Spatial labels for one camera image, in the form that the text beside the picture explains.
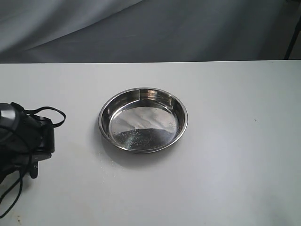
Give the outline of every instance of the white table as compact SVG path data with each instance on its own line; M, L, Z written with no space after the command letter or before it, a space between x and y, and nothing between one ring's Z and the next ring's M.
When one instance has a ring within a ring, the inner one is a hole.
M0 65L0 78L1 102L67 114L53 158L1 226L301 224L301 61ZM102 105L135 87L185 104L187 130L168 150L101 139Z

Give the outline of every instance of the bowl rim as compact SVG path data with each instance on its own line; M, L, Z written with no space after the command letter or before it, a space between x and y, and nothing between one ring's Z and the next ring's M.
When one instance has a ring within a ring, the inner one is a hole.
M157 148L153 148L153 149L149 149L149 150L145 150L145 151L139 151L139 150L133 150L133 149L129 149L129 148L126 148L122 145L119 145L117 142L115 142L114 140L112 140L108 134L104 131L103 129L103 125L102 125L102 116L103 116L103 112L105 110L105 108L112 102L114 101L115 98L125 94L125 93L128 93L128 92L131 92L131 91L135 91L135 90L142 90L142 89L149 89L149 90L154 90L154 91L160 91L160 92L163 92L167 95L169 95L172 99L175 99L181 106L181 108L183 109L184 111L184 126L182 128L182 130L180 131L180 133L171 141L169 142L168 144L166 145L163 145L163 146L160 146L160 147L157 147ZM162 149L165 149L169 146L171 146L172 144L174 144L175 142L177 142L181 137L182 135L184 134L184 132L186 131L186 128L187 128L187 125L188 125L188 114L187 114L187 110L186 110L186 107L184 106L184 104L179 100L179 98L177 98L175 95L165 91L165 90L162 90L162 89L157 89L157 88L150 88L150 87L140 87L140 88L132 88L132 89L127 89L127 90L124 90L116 95L114 95L113 97L111 97L104 105L103 107L101 108L100 110L100 113L99 113L99 116L98 116L98 126L99 126L99 129L100 129L100 132L101 134L103 135L103 137L109 141L112 145L114 145L115 147L119 148L119 149L122 149L122 150L125 150L125 151L129 151L131 153L153 153L153 152L157 152L157 151L160 151Z

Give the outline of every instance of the metal bowl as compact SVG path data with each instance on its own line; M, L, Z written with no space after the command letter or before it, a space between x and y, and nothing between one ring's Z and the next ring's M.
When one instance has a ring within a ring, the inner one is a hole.
M151 153L176 142L187 127L187 111L174 95L159 89L129 89L101 109L99 128L113 145L133 153Z

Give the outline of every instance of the gray backdrop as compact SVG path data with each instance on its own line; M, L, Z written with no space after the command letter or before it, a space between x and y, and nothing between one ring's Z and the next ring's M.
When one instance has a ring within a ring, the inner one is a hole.
M284 0L0 2L0 62L89 63L256 60Z

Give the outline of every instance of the black stand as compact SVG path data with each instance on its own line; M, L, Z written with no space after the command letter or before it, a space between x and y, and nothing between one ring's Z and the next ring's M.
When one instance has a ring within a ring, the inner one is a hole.
M290 55L292 53L292 50L293 50L293 47L297 41L297 38L298 38L298 35L299 35L299 32L301 31L301 17L296 25L296 28L295 28L295 32L293 33L293 36L292 36L292 39L291 39L291 42L287 48L287 51L286 51L286 54L284 56L284 60L288 60L288 58L290 58Z

